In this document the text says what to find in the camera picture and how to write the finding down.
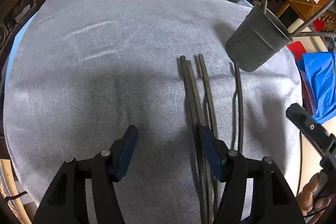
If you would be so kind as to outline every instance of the black cable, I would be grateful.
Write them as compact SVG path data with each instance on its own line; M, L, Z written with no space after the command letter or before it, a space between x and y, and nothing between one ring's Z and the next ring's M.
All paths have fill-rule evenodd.
M240 79L240 72L237 63L235 64L235 76L236 76L236 91L238 94L238 152L243 153L243 141L244 141L244 114L243 114L243 92L242 81Z
M311 216L314 216L314 215L316 215L316 214L318 214L318 213L320 213L320 212L323 212L327 207L328 207L328 206L325 206L325 207L324 207L323 209L321 209L321 210L318 210L318 211L316 211L316 212L314 212L314 213L308 214L308 215L304 216L304 218L311 217Z
M301 176L302 176L302 133L301 132L299 133L299 139L300 139L300 173L299 173L299 183L297 185L296 195L298 195L300 191Z
M27 192L26 192L26 191L23 191L23 192L20 193L20 194L17 194L17 195L15 195L15 196L7 196L7 197L5 197L4 199L5 199L5 202L8 203L8 201L10 201L10 200L15 200L15 199L17 199L17 198L20 198L20 197L22 197L22 196L25 195L25 194L27 194Z

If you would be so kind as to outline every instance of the round table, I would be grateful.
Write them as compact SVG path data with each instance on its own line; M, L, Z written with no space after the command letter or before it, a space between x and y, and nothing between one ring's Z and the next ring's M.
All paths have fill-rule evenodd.
M244 0L46 0L16 40L6 76L6 143L28 193L41 201L64 160L93 157L133 124L138 144L115 184L125 222L200 223L179 56L204 55L219 138L234 148L235 77L224 45L250 10ZM196 62L193 69L203 100ZM285 117L290 104L302 103L294 58L285 47L256 71L242 71L241 81L243 154L272 157L296 191L299 130Z

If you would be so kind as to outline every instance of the wooden furniture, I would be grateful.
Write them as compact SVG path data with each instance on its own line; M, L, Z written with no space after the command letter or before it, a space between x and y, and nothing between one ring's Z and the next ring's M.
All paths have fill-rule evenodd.
M26 22L39 10L45 0L0 0L0 68L4 70L4 65L11 51L14 38L26 24ZM3 134L3 100L4 93L0 95L0 168L4 174L4 178L1 179L0 190L3 189L4 184L8 188L6 195L18 194L14 183L13 173L11 169L9 155L6 148L6 143ZM3 195L0 195L0 210L4 212L10 221L10 223L24 223L30 224L29 219L20 199L16 199L10 202L10 206L7 207Z
M280 17L288 7L292 7L299 17L305 21L329 1L330 0L320 0L318 3L315 3L313 0L286 0L283 7L277 13L277 17Z
M326 11L320 16L320 20L324 23L322 32L335 32L336 31L336 14L332 11Z

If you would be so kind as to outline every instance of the chair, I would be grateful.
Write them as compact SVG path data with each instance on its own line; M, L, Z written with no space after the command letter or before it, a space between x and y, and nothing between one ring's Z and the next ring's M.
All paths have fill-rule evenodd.
M45 0L0 0L0 68L2 76L6 70L5 63L12 49L14 38L28 20L39 10ZM4 194L14 196L18 194L14 183L11 162L3 133L3 100L4 92L0 95L0 169L4 174L4 180L0 184L5 184L4 188L8 189ZM0 195L0 218L5 217L10 224L20 224L21 220L25 224L30 224L31 219L28 217L20 199L15 199L13 203L7 206L7 203Z
M298 26L303 23L302 19L297 19L289 28L288 31L293 32ZM320 37L294 37L293 42L300 41L304 46L306 52L327 52L327 47L324 45ZM314 115L316 111L316 102L308 82L305 72L299 70L302 85L302 98L306 111L310 115ZM327 132L336 132L336 117L322 124ZM302 164L301 164L301 181L300 191L302 191L305 184L310 178L321 170L320 160L322 157L311 145L306 137L302 135Z

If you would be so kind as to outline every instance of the red object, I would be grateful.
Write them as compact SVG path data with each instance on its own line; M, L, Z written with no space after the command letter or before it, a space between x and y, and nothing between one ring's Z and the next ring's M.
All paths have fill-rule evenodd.
M313 24L317 32L320 32L324 28L324 22L320 19L316 19Z
M295 61L299 61L304 53L307 53L301 41L287 45L287 48L294 54Z

